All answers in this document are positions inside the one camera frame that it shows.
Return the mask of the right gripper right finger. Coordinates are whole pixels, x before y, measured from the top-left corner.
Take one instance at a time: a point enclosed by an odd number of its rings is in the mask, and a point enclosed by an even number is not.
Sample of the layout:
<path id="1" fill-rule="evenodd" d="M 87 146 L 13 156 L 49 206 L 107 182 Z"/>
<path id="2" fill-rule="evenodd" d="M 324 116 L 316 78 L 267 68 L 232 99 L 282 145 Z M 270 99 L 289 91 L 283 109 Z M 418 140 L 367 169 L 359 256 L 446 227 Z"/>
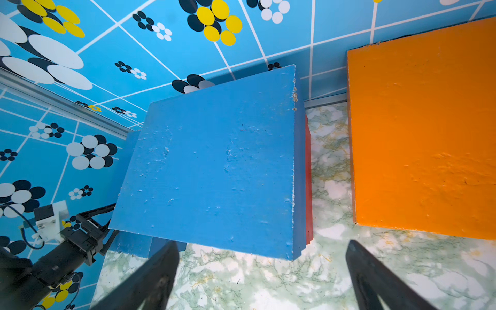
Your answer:
<path id="1" fill-rule="evenodd" d="M 434 309 L 363 245 L 350 240 L 346 262 L 359 309 Z"/>

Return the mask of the blue shoebox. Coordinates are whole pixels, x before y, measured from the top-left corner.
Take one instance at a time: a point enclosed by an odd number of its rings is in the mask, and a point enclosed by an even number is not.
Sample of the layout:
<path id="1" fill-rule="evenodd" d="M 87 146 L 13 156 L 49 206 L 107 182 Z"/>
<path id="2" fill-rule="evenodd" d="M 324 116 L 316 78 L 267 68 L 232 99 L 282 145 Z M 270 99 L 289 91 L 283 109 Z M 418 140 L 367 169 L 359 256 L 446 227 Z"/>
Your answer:
<path id="1" fill-rule="evenodd" d="M 108 190 L 108 198 L 116 200 L 123 184 L 130 159 L 134 152 L 134 147 L 138 141 L 139 131 L 131 132 L 127 135 L 122 149 L 117 153 L 119 160 L 113 167 L 116 172 L 112 177 L 111 188 Z M 170 243 L 170 240 L 156 238 L 152 236 L 138 235 L 135 233 L 120 232 L 110 246 L 111 251 L 131 254 L 140 258 L 151 258 L 163 246 Z"/>
<path id="2" fill-rule="evenodd" d="M 288 65 L 151 103 L 111 227 L 296 260 L 307 245 L 299 88 Z"/>

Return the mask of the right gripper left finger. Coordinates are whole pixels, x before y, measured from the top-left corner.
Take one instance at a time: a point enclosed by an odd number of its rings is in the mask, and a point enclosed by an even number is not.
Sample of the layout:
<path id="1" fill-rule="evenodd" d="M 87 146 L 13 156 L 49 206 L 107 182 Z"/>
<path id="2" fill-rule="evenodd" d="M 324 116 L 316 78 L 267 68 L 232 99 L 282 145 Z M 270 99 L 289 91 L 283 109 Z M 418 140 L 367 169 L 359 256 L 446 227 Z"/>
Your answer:
<path id="1" fill-rule="evenodd" d="M 177 243 L 169 242 L 93 308 L 165 309 L 179 261 Z"/>

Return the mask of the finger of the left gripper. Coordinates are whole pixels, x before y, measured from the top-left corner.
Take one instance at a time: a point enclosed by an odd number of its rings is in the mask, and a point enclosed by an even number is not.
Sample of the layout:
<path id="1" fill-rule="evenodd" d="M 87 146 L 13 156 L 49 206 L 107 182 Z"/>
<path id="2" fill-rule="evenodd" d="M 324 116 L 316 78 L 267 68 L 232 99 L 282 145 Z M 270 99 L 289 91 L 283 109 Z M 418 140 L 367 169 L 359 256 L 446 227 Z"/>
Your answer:
<path id="1" fill-rule="evenodd" d="M 102 256 L 105 256 L 107 254 L 109 248 L 111 247 L 113 241 L 118 236 L 118 234 L 119 234 L 119 231 L 118 230 L 114 230 L 112 232 L 112 234 L 110 235 L 110 237 L 107 240 L 107 243 L 104 244 L 103 247 L 102 247 Z"/>
<path id="2" fill-rule="evenodd" d="M 98 215 L 110 213 L 111 211 L 113 211 L 115 209 L 115 206 L 116 206 L 116 203 L 113 203 L 111 205 L 107 205 L 107 206 L 100 207 L 97 209 L 85 211 L 85 212 L 78 214 L 76 216 L 76 219 L 80 223 L 84 223 L 85 221 L 91 222 L 91 221 L 93 221 L 93 218 L 98 216 Z"/>

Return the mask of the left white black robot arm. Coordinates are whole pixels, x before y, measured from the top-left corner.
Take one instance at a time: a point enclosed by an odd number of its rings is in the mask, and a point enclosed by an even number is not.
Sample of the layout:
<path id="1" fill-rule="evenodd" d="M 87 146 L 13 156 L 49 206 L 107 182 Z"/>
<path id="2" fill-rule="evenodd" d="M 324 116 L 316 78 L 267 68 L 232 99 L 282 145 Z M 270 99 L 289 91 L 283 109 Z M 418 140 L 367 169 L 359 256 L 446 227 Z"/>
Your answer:
<path id="1" fill-rule="evenodd" d="M 110 213 L 115 204 L 75 216 L 76 225 L 59 232 L 60 244 L 36 263 L 1 249 L 1 309 L 46 309 L 41 301 L 77 275 L 77 269 L 93 265 L 97 254 L 106 255 L 118 231 L 94 217 Z"/>

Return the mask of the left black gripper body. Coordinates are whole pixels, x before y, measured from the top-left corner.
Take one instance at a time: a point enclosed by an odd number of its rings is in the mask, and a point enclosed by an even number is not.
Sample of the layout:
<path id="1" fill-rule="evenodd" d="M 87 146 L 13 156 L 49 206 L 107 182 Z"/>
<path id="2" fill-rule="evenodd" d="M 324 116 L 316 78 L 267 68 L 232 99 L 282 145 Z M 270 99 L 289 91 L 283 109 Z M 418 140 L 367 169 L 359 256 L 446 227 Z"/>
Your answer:
<path id="1" fill-rule="evenodd" d="M 61 236 L 64 240 L 75 245 L 85 257 L 84 262 L 86 265 L 91 266 L 96 261 L 94 257 L 97 254 L 104 256 L 109 249 L 109 243 L 104 243 L 109 233 L 109 224 L 101 226 L 92 218 L 84 218 L 80 226 L 79 229 L 73 227 L 64 228 Z"/>

